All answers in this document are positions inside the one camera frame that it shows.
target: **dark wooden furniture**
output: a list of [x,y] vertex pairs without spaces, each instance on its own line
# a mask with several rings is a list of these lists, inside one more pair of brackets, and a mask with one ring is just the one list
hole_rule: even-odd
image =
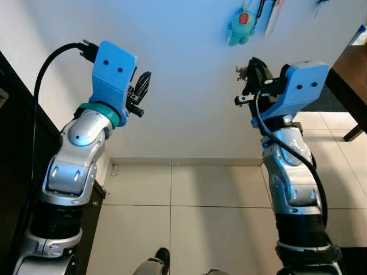
[[367,132],[367,45],[348,46],[330,69],[326,85],[358,125],[344,139]]
[[[19,217],[30,183],[33,96],[1,52],[0,89],[8,95],[0,95],[0,101],[2,101],[0,107],[0,273],[11,274],[14,261],[17,259],[11,247],[14,247],[14,240],[22,231],[19,227]],[[37,120],[36,178],[41,182],[47,164],[59,144],[58,130],[41,108]],[[104,196],[104,191],[95,182],[91,200],[82,221],[83,236],[76,252],[79,260],[78,275],[83,275],[87,271]]]

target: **tile floor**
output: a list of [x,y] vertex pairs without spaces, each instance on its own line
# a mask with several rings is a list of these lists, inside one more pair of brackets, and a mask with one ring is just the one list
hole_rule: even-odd
[[[367,246],[367,136],[342,137],[355,126],[348,113],[297,117],[318,164],[329,202],[330,238]],[[131,275],[161,246],[170,274],[276,274],[278,239],[261,167],[120,166],[112,177],[87,275]]]

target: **white wall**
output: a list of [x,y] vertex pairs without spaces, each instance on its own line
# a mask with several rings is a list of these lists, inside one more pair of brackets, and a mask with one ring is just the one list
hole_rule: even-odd
[[[33,93],[37,73],[51,51],[45,47],[23,1],[0,1],[0,50]],[[74,90],[53,65],[42,81],[40,104],[58,129],[73,118],[80,104]],[[96,178],[101,184],[104,183],[109,159],[106,152],[98,161]]]
[[[249,111],[233,104],[240,91],[235,66],[257,56],[277,76],[287,62],[332,65],[366,14],[365,0],[329,1],[316,18],[316,0],[287,0],[270,36],[261,34],[270,11],[265,8],[255,36],[246,45],[230,47],[224,32],[242,0],[23,3],[48,52],[83,38],[109,40],[139,57],[136,75],[152,71],[145,116],[132,117],[108,145],[117,158],[261,157],[260,136],[251,128]],[[59,65],[78,97],[87,99],[91,65],[74,56]]]

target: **table leg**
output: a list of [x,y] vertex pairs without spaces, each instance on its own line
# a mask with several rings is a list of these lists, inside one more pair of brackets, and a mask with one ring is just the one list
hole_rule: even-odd
[[352,130],[350,130],[349,133],[347,133],[344,136],[344,140],[346,142],[351,142],[352,140],[354,140],[357,136],[359,136],[360,134],[362,134],[363,129],[361,126],[357,125],[355,126]]

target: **blue plush toy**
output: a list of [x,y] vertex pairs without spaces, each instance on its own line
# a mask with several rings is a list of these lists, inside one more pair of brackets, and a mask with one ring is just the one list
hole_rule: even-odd
[[245,44],[248,37],[253,35],[253,27],[255,25],[256,17],[253,13],[248,11],[248,6],[243,3],[243,7],[231,19],[231,25],[225,32],[227,44],[234,46],[238,43]]

